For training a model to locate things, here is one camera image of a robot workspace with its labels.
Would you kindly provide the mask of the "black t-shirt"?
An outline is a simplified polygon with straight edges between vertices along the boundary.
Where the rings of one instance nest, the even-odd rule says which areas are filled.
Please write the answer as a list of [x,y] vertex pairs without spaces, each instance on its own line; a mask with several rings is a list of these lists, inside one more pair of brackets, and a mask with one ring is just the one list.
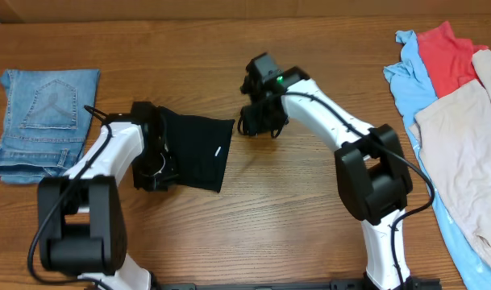
[[159,108],[180,185],[220,192],[235,121],[176,114]]

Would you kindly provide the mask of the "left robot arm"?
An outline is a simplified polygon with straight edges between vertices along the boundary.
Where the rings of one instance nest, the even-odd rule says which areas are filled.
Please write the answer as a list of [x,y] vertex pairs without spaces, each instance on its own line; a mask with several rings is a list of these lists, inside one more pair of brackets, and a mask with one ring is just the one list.
[[132,171],[136,189],[166,191],[178,178],[169,152],[167,124],[149,101],[133,103],[128,114],[85,110],[101,122],[98,139],[66,173],[45,177],[38,186],[39,228],[27,254],[29,274],[42,284],[34,267],[65,276],[64,284],[91,283],[98,289],[158,289],[154,274],[127,252],[127,231],[119,184]]

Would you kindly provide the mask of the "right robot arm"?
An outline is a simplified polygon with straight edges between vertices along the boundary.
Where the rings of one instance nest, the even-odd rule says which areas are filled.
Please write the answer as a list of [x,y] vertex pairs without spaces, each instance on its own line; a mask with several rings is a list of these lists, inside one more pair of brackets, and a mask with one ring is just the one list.
[[267,53],[253,58],[246,72],[240,91],[251,103],[240,112],[239,133],[269,133],[275,139],[295,119],[317,135],[334,155],[341,201],[361,222],[368,254],[365,287],[409,287],[401,222],[413,185],[395,131],[350,115],[306,72],[283,71]]

